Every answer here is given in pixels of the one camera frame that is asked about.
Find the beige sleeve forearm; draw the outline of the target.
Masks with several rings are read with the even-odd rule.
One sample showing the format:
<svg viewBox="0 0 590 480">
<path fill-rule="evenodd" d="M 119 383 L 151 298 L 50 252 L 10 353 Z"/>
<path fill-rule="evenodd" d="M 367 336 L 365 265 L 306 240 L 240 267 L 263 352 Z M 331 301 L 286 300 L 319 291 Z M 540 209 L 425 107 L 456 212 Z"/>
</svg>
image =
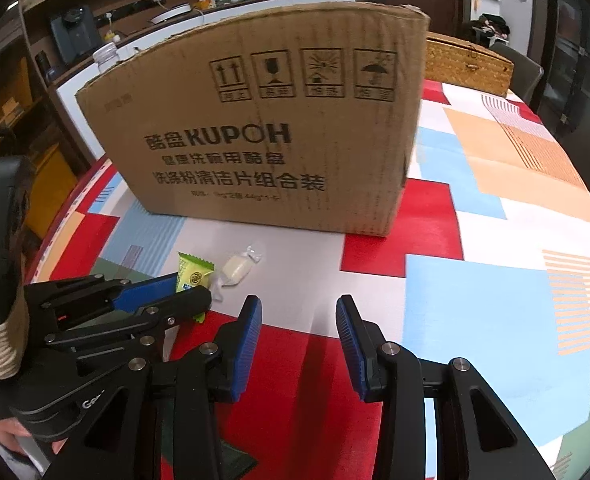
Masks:
<svg viewBox="0 0 590 480">
<path fill-rule="evenodd" d="M 19 286 L 7 319 L 0 324 L 0 380 L 14 376 L 22 364 L 29 336 L 29 311 Z"/>
</svg>

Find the left hand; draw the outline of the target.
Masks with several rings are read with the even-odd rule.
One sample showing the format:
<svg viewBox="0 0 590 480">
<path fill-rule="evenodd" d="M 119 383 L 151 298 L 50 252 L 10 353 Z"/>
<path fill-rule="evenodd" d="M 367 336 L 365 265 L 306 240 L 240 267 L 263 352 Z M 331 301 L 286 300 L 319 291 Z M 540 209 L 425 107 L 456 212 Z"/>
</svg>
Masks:
<svg viewBox="0 0 590 480">
<path fill-rule="evenodd" d="M 16 418 L 0 419 L 0 445 L 6 448 L 8 452 L 26 456 L 27 453 L 19 445 L 18 438 L 28 438 L 30 436 L 30 432 Z"/>
</svg>

